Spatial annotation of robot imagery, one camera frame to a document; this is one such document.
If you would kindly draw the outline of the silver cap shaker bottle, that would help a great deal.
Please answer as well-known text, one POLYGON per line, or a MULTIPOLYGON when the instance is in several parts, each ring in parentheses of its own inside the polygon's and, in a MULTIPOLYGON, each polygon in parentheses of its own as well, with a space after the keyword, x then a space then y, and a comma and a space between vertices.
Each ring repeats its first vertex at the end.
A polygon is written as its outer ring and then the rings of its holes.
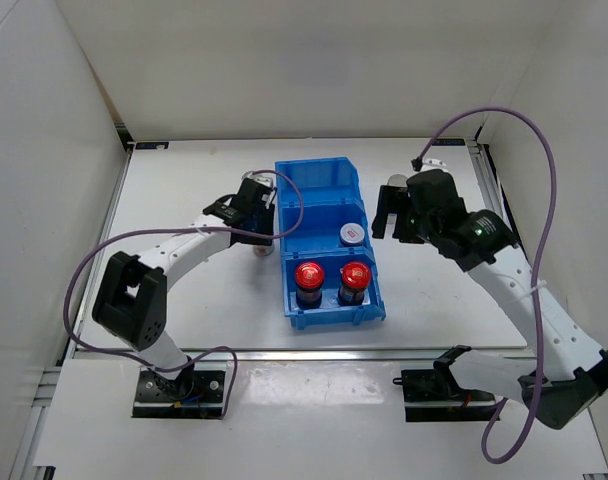
POLYGON ((403 174, 394 174, 387 181, 388 193, 395 198, 407 198, 407 177, 403 174))

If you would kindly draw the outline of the white cap spice jar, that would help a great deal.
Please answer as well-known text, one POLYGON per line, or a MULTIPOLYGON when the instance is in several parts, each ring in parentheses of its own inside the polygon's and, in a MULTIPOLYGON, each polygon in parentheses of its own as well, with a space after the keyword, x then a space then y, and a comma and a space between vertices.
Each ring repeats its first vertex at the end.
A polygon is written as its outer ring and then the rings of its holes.
POLYGON ((252 247, 253 253, 258 257, 266 257, 271 255, 275 250, 275 245, 254 245, 252 247))
POLYGON ((341 226, 339 238, 340 243, 345 247, 359 247, 364 245, 366 233, 360 224, 348 222, 341 226))

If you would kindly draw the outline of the red cap sauce jar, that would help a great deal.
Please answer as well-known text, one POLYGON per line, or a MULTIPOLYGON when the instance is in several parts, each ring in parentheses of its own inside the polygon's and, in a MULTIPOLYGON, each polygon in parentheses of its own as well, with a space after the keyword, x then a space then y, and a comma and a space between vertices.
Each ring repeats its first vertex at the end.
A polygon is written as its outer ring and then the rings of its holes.
POLYGON ((345 305, 362 304, 371 279, 372 273, 367 264, 360 261, 345 264, 340 275, 339 301, 345 305))
POLYGON ((296 298, 305 307, 316 307, 321 303, 325 272, 313 261, 299 264, 294 272, 296 298))

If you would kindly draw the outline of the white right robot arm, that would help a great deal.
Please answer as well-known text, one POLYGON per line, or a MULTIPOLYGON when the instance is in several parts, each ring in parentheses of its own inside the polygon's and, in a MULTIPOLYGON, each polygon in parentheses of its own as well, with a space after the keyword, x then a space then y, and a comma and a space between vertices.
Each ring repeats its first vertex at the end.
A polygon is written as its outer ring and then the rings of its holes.
POLYGON ((381 239, 395 218, 393 238, 429 244, 454 261, 497 303, 537 358, 509 360, 468 346, 433 363, 422 390, 454 400, 482 391, 536 409, 543 425, 560 430, 608 390, 608 350, 571 319, 541 280, 508 225, 496 213, 469 211, 451 174, 435 169, 405 186, 379 189, 372 235, 381 239))

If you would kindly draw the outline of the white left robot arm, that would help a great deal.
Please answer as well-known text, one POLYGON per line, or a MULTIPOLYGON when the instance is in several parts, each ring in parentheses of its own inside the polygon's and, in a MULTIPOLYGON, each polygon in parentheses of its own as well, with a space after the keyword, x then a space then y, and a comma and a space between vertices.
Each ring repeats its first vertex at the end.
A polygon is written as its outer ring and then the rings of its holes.
POLYGON ((273 180, 247 175, 237 193, 204 208, 187 233, 144 252, 113 254, 92 309, 93 320, 150 364, 159 390, 173 401, 197 394, 192 366, 166 332, 167 297, 186 274, 235 244, 270 247, 274 233, 273 180))

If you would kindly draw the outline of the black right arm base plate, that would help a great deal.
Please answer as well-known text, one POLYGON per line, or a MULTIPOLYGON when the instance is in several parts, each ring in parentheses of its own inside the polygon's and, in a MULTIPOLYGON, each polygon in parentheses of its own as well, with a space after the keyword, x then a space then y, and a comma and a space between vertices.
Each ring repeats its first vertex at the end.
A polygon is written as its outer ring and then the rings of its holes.
POLYGON ((407 423, 485 422, 496 408, 493 394, 449 391, 438 385, 432 370, 402 370, 392 383, 402 389, 407 423))

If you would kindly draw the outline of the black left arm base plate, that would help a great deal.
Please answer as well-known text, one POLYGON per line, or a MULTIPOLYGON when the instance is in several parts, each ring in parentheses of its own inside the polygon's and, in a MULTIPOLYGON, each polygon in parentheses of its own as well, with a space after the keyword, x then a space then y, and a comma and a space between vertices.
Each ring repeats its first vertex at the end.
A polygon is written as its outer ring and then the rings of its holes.
POLYGON ((131 417, 136 419, 220 420, 225 413, 226 371, 185 370, 174 380, 139 372, 131 417))

